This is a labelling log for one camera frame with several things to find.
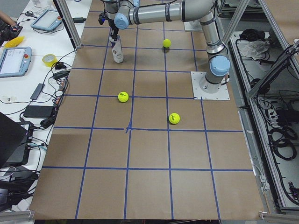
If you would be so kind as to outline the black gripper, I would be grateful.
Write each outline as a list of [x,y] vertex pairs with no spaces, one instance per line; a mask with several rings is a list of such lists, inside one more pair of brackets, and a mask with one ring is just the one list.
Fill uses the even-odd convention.
[[111,43],[117,43],[118,42],[118,28],[116,27],[114,20],[107,18],[108,24],[111,28]]

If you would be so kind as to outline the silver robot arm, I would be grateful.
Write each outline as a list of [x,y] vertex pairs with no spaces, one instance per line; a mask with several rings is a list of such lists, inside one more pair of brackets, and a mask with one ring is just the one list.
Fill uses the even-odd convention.
[[155,22],[193,22],[199,21],[206,40],[209,70],[200,80],[199,86],[206,93],[217,93],[225,85],[223,79],[230,69],[230,62],[224,56],[225,44],[219,36],[214,9],[214,0],[173,0],[166,3],[141,5],[138,0],[104,0],[104,11],[98,22],[108,22],[111,32],[109,41],[113,59],[123,62],[120,29],[129,25],[140,25]]

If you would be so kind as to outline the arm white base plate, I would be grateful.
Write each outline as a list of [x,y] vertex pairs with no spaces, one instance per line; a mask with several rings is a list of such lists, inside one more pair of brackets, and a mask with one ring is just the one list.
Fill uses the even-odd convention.
[[223,78],[220,84],[211,84],[206,80],[206,72],[191,71],[193,98],[195,100],[230,100],[227,85]]

